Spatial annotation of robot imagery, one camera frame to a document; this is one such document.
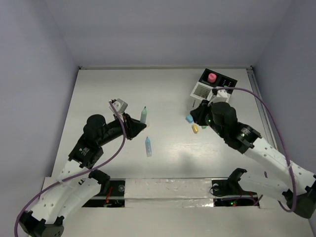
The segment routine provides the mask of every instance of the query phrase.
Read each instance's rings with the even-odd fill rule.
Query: purple cable
[[[282,203],[280,201],[279,201],[279,204],[280,204],[280,206],[282,207],[282,209],[284,211],[286,211],[286,212],[293,212],[295,210],[295,208],[296,208],[297,197],[296,197],[295,177],[294,177],[293,169],[292,169],[292,166],[291,166],[291,160],[290,160],[289,155],[287,153],[287,149],[286,149],[286,146],[285,146],[285,143],[284,143],[284,139],[283,139],[278,127],[277,127],[277,123],[276,123],[275,119],[273,118],[272,113],[269,110],[268,106],[266,105],[266,103],[258,95],[256,95],[255,93],[253,93],[250,90],[247,90],[247,89],[244,89],[244,88],[239,88],[239,87],[220,87],[220,88],[217,88],[217,89],[218,90],[242,90],[242,91],[246,91],[249,94],[252,94],[254,97],[256,97],[264,105],[264,107],[268,111],[268,113],[269,113],[269,115],[271,117],[271,120],[272,120],[272,122],[273,122],[273,124],[274,124],[274,126],[276,128],[276,132],[277,132],[277,134],[280,137],[280,141],[281,141],[281,144],[282,144],[283,149],[284,149],[284,156],[285,156],[286,164],[289,167],[288,171],[290,173],[291,180],[292,180],[292,186],[293,186],[293,204],[292,204],[292,208],[290,210],[287,210],[287,209],[285,209],[285,207],[282,205]]]
[[[115,152],[115,154],[114,154],[113,156],[111,156],[111,158],[109,158],[107,161],[103,162],[102,164],[100,164],[100,165],[98,165],[98,166],[96,166],[96,167],[94,167],[94,168],[92,168],[92,169],[89,169],[89,170],[86,170],[86,171],[84,171],[84,172],[81,172],[81,173],[72,175],[72,176],[70,176],[70,177],[68,177],[68,178],[65,178],[65,179],[62,180],[63,182],[67,182],[67,181],[69,181],[69,180],[71,180],[71,179],[73,179],[73,178],[77,178],[77,177],[82,176],[82,175],[84,175],[84,174],[90,173],[90,172],[92,172],[92,171],[94,171],[94,170],[96,170],[96,169],[98,169],[98,168],[100,168],[100,167],[106,165],[106,164],[109,163],[111,160],[113,160],[113,159],[120,153],[120,151],[122,150],[122,148],[123,148],[123,146],[124,146],[124,144],[125,144],[125,140],[126,140],[126,132],[125,132],[124,124],[123,124],[123,121],[121,120],[121,118],[120,118],[118,112],[116,111],[116,109],[115,109],[114,106],[112,105],[112,102],[109,101],[109,103],[110,103],[111,108],[112,108],[113,111],[114,111],[114,114],[115,114],[116,117],[118,118],[120,125],[122,126],[122,130],[123,130],[123,141],[122,141],[121,146],[119,147],[118,151]],[[19,215],[17,216],[16,221],[15,221],[15,224],[14,224],[14,236],[15,236],[15,237],[19,237],[19,235],[18,235],[19,220],[20,220],[20,218],[21,218],[23,212],[26,210],[26,208],[28,208],[28,207],[32,204],[33,201],[35,201],[37,198],[39,198],[39,197],[40,197],[43,193],[45,193],[47,190],[49,190],[49,189],[51,189],[51,188],[53,188],[53,187],[55,187],[55,186],[57,186],[57,185],[59,185],[59,184],[60,184],[59,182],[56,182],[56,183],[53,183],[52,185],[49,185],[47,188],[43,189],[43,190],[40,191],[38,194],[36,194],[36,195],[22,208],[22,210],[21,210],[21,212],[19,213]]]

